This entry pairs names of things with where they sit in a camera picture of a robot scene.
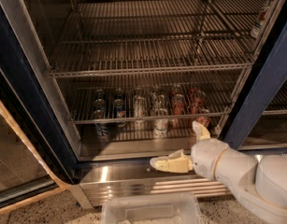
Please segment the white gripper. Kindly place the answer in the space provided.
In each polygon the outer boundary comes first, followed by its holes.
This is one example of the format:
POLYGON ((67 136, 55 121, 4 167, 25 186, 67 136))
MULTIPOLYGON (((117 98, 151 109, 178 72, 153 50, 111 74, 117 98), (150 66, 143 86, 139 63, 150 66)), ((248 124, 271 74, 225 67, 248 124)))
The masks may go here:
POLYGON ((167 156, 151 158, 150 165, 157 171, 174 174, 186 174, 194 169, 198 175, 214 180, 216 163, 229 146, 210 138, 209 130, 200 122, 194 121, 192 126, 198 142, 191 148, 191 157, 180 149, 167 156))

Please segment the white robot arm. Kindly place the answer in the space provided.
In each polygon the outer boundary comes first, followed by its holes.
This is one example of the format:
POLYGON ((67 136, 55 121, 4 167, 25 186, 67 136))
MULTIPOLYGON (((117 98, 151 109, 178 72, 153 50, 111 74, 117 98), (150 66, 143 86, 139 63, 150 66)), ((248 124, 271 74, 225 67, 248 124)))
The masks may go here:
POLYGON ((162 172, 188 173, 224 184, 236 200, 267 224, 287 224, 287 158, 267 155, 258 160, 210 136, 192 123, 196 143, 186 155, 181 149, 150 160, 162 172))

